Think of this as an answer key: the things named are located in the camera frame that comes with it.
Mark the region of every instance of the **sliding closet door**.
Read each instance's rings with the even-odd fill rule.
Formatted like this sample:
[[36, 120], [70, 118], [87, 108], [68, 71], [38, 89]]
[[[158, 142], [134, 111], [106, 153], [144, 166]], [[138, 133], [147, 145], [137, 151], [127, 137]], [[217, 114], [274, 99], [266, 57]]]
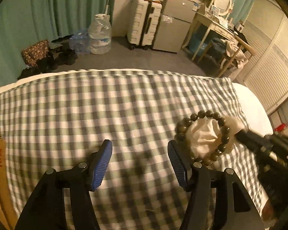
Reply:
[[239, 79], [271, 113], [288, 96], [288, 19], [269, 0], [255, 0], [243, 30], [257, 50]]

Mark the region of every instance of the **gray floor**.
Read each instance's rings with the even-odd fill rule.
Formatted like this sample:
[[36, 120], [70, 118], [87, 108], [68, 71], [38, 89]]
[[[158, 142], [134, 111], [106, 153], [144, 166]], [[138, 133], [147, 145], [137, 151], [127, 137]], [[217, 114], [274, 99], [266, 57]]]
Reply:
[[79, 55], [75, 64], [59, 66], [56, 72], [79, 69], [137, 68], [145, 70], [161, 70], [188, 75], [209, 76], [214, 67], [199, 67], [191, 61], [189, 50], [169, 53], [156, 50], [129, 50], [125, 37], [114, 37], [111, 50], [103, 55]]

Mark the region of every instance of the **white suitcase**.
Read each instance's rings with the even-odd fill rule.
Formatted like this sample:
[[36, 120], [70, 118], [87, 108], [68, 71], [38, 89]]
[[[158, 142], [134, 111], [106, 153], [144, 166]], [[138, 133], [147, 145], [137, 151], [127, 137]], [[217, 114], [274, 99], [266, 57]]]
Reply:
[[144, 50], [151, 46], [156, 33], [157, 25], [161, 14], [160, 3], [144, 0], [133, 0], [131, 4], [131, 20], [127, 39], [130, 49], [141, 46]]

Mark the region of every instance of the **checkered bedspread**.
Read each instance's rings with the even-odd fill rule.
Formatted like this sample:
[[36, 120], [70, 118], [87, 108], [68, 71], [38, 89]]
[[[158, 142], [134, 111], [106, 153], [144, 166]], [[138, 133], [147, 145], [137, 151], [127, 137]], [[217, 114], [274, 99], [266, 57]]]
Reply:
[[[113, 142], [105, 178], [91, 193], [101, 229], [179, 229], [188, 195], [167, 155], [176, 123], [199, 110], [247, 122], [227, 78], [104, 70], [34, 80], [0, 94], [0, 132], [17, 214], [48, 167], [73, 167]], [[214, 168], [231, 167], [260, 209], [254, 156], [235, 145]], [[72, 229], [70, 199], [66, 216]]]

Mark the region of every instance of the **gray mini fridge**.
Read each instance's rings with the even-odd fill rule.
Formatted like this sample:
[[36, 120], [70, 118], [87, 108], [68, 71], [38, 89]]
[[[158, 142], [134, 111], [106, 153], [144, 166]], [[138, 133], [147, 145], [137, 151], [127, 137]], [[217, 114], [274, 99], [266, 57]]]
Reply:
[[[177, 53], [195, 16], [194, 2], [190, 0], [164, 0], [153, 49]], [[171, 23], [163, 16], [173, 18]]]

